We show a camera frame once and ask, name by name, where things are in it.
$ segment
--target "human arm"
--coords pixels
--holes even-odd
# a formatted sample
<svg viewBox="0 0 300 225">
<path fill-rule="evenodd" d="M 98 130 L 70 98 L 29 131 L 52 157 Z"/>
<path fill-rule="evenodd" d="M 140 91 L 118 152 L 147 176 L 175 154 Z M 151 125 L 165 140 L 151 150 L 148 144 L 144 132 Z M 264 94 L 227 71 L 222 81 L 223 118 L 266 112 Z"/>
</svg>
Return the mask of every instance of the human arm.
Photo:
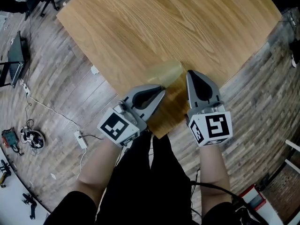
<svg viewBox="0 0 300 225">
<path fill-rule="evenodd" d="M 218 145 L 200 147 L 200 168 L 201 182 L 214 184 L 230 190 L 229 176 Z M 229 194 L 209 187 L 201 187 L 201 196 L 202 216 L 220 203 L 231 203 Z"/>
<path fill-rule="evenodd" d="M 120 147 L 105 138 L 83 166 L 73 191 L 86 194 L 98 207 L 120 152 Z"/>
</svg>

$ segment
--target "table top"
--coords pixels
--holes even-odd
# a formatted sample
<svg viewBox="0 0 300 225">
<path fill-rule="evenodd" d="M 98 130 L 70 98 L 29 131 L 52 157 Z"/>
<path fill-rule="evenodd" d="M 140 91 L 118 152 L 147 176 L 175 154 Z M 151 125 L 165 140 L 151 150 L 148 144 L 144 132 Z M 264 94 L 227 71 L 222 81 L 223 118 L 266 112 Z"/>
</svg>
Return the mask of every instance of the table top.
<svg viewBox="0 0 300 225">
<path fill-rule="evenodd" d="M 71 0 L 58 14 L 121 96 L 147 83 L 147 68 L 171 59 L 182 63 L 184 73 L 148 121 L 158 137 L 189 108 L 187 70 L 221 87 L 262 47 L 280 18 L 271 0 Z"/>
</svg>

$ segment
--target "leg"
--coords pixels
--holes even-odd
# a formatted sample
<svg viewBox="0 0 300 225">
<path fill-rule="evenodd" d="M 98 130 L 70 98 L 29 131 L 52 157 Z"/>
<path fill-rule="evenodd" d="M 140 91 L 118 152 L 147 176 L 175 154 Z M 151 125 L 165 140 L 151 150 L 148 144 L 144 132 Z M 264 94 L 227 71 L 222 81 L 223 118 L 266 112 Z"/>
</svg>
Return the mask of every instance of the leg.
<svg viewBox="0 0 300 225">
<path fill-rule="evenodd" d="M 174 156 L 167 135 L 153 138 L 153 152 L 150 174 L 156 216 L 168 219 L 169 223 L 170 219 L 189 223 L 192 219 L 190 179 Z"/>
<path fill-rule="evenodd" d="M 148 132 L 135 139 L 115 167 L 100 205 L 97 223 L 121 224 L 126 221 L 129 213 L 129 221 L 132 221 L 132 217 L 137 220 L 145 218 L 150 140 L 151 134 Z"/>
</svg>

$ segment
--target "floorboard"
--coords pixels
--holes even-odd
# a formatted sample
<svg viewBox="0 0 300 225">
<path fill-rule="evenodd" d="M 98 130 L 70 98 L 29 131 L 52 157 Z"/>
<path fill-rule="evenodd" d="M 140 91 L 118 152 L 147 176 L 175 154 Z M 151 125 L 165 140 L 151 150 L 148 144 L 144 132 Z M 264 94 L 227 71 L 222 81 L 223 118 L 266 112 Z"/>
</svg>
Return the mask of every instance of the floorboard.
<svg viewBox="0 0 300 225">
<path fill-rule="evenodd" d="M 28 86 L 32 96 L 73 119 L 83 134 L 103 137 L 96 126 L 119 97 L 102 75 L 92 75 L 92 64 L 57 21 L 57 12 L 49 7 L 46 16 L 41 18 L 39 10 L 40 7 L 31 21 L 25 22 L 23 15 L 18 14 L 6 21 L 5 29 L 0 31 L 2 60 L 6 61 L 9 43 L 17 31 L 29 40 L 31 30 Z M 266 173 L 272 174 L 284 161 L 289 152 L 285 139 L 296 143 L 300 138 L 300 70 L 291 66 L 288 45 L 293 38 L 290 24 L 280 22 L 261 50 L 220 90 L 226 109 L 231 111 L 234 134 L 221 149 L 232 191 L 237 194 Z M 49 210 L 53 210 L 72 188 L 84 151 L 74 138 L 76 127 L 71 122 L 30 102 L 28 118 L 34 119 L 34 128 L 45 134 L 46 147 L 36 156 L 28 145 L 21 143 L 22 157 L 12 150 L 4 150 L 24 183 L 39 195 Z M 0 130 L 15 127 L 20 135 L 19 130 L 26 123 L 26 106 L 22 87 L 1 88 Z M 176 158 L 186 174 L 194 179 L 199 167 L 199 150 L 185 123 L 171 131 L 169 137 Z M 87 137 L 86 141 L 89 146 L 83 163 L 101 145 L 92 137 Z M 299 177 L 293 178 L 299 183 Z M 198 187 L 192 201 L 193 208 L 201 212 Z M 280 212 L 285 218 L 284 210 Z"/>
</svg>

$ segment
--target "chair leg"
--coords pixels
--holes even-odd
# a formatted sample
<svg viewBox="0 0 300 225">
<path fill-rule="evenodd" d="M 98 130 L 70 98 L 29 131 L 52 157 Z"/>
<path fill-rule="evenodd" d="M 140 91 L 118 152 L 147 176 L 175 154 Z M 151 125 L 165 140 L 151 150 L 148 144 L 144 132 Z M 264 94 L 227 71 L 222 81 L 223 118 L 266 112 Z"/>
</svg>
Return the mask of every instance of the chair leg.
<svg viewBox="0 0 300 225">
<path fill-rule="evenodd" d="M 50 0 L 50 1 L 51 1 L 51 4 L 52 4 L 53 8 L 54 8 L 56 11 L 58 11 L 60 8 L 56 6 L 55 1 L 54 1 L 54 0 Z"/>
<path fill-rule="evenodd" d="M 11 85 L 11 83 L 7 83 L 7 84 L 4 84 L 4 85 L 0 85 L 0 88 L 5 87 L 5 86 L 9 86 L 9 85 Z"/>
<path fill-rule="evenodd" d="M 49 5 L 49 3 L 50 3 L 50 1 L 51 0 L 46 0 L 46 3 L 45 3 L 45 5 L 44 5 L 44 7 L 43 7 L 43 10 L 42 10 L 42 12 L 41 12 L 41 17 L 44 17 L 45 16 L 45 9 L 47 8 L 47 6 Z"/>
</svg>

